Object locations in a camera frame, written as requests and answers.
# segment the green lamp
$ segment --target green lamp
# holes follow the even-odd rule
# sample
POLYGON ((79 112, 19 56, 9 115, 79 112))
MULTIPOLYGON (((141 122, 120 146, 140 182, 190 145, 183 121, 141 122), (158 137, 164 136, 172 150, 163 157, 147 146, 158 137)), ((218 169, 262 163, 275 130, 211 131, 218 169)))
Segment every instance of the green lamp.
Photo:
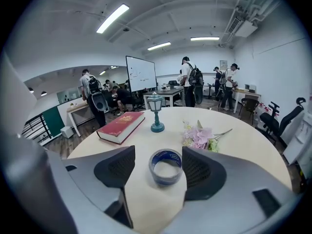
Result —
POLYGON ((165 129, 165 125, 159 122, 158 117, 158 112, 161 110, 161 104, 163 100, 164 97, 158 95, 156 92, 153 92, 153 94, 147 98, 151 111, 155 113, 155 123, 151 125, 151 130, 154 133, 160 133, 165 129))

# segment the ceiling light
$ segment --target ceiling light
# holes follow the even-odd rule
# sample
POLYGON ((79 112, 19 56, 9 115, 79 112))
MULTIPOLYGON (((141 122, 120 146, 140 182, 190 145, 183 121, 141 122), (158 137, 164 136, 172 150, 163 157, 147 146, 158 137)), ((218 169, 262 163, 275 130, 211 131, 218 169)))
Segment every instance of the ceiling light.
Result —
POLYGON ((161 47, 167 46, 167 45, 171 45, 171 43, 166 42, 166 43, 163 43, 163 44, 160 44, 160 45, 156 45, 156 46, 154 46, 154 47, 150 47, 150 48, 148 48, 147 50, 153 50, 153 49, 161 48, 161 47))
POLYGON ((191 41, 200 41, 200 40, 219 40, 220 37, 193 37, 191 41))
POLYGON ((121 5, 117 10, 115 10, 109 17, 104 21, 104 23, 98 28, 97 33, 102 34, 118 17, 125 13, 129 7, 125 4, 121 5))

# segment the green board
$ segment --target green board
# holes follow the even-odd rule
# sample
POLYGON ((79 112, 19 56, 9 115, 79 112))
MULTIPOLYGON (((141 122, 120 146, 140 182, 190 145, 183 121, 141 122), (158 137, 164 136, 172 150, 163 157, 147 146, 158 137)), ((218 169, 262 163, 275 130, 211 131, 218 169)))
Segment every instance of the green board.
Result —
POLYGON ((50 108, 42 114, 52 136, 55 137, 60 134, 60 130, 64 127, 64 123, 59 115, 58 108, 50 108))

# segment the roll of tape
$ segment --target roll of tape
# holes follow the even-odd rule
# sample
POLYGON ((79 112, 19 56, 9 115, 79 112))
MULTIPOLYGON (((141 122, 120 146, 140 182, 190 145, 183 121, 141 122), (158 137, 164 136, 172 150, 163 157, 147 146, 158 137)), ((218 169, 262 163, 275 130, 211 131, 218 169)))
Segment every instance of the roll of tape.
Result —
POLYGON ((178 182, 182 174, 182 157, 181 155, 172 149, 161 149, 155 152, 149 161, 149 168, 153 176, 154 181, 158 185, 167 186, 173 185, 178 182), (171 165, 178 167, 178 173, 174 176, 160 176, 154 172, 155 165, 160 161, 166 161, 171 165))

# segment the red book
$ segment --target red book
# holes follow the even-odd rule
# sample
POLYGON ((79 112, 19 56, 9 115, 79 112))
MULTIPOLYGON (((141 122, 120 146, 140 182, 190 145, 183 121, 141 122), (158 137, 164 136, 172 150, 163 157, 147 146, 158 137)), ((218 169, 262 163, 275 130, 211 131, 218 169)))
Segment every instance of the red book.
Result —
POLYGON ((145 119, 143 112, 126 112, 97 130, 97 135, 105 140, 121 144, 145 119))

